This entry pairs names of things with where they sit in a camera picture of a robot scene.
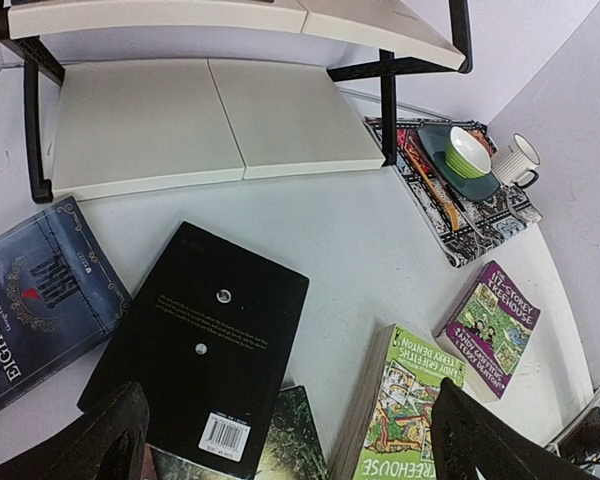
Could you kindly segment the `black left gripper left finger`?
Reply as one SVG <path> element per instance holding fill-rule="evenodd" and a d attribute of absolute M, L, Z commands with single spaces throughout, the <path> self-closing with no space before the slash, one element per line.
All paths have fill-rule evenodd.
<path fill-rule="evenodd" d="M 51 438 L 0 464 L 0 479 L 139 479 L 148 424 L 140 384 L 126 383 Z"/>

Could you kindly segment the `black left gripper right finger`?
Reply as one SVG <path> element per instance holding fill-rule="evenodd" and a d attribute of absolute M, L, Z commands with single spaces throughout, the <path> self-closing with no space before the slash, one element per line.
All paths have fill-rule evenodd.
<path fill-rule="evenodd" d="M 432 409 L 438 479 L 591 479 L 593 476 L 518 434 L 451 379 Z"/>

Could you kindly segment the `black Moon and Sixpence book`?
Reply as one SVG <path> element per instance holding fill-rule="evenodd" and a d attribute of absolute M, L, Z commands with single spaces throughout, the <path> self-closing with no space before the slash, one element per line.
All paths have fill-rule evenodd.
<path fill-rule="evenodd" d="M 151 446 L 253 478 L 308 288 L 306 276 L 182 223 L 115 329 L 79 409 L 136 382 Z"/>

